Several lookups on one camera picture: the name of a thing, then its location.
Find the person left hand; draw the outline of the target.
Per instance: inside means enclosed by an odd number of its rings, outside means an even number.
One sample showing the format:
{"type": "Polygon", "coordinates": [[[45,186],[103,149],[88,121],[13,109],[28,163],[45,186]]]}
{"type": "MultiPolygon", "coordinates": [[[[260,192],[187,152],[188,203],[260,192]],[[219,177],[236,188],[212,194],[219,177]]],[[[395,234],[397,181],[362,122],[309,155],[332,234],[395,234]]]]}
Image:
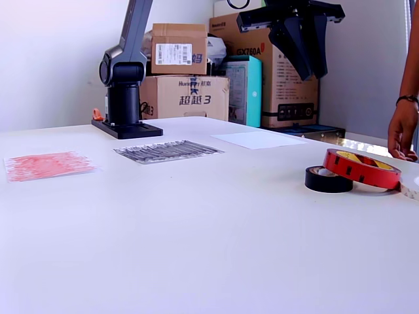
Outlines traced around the person left hand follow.
{"type": "Polygon", "coordinates": [[[392,157],[410,162],[418,160],[417,154],[411,149],[417,124],[417,103],[401,100],[396,106],[388,128],[388,151],[392,157]]]}

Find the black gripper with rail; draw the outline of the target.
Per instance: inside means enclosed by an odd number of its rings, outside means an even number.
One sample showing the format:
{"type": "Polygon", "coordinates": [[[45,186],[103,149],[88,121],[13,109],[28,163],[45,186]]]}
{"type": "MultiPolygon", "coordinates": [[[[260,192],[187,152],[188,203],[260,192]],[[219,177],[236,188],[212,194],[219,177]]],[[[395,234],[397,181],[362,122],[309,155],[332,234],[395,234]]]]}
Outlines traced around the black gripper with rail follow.
{"type": "Polygon", "coordinates": [[[270,42],[289,60],[301,80],[308,80],[311,70],[304,45],[301,19],[313,17],[312,70],[317,79],[327,73],[325,34],[327,21],[340,23],[345,13],[341,5],[322,1],[265,1],[265,6],[239,13],[239,30],[246,31],[270,27],[270,42]]]}

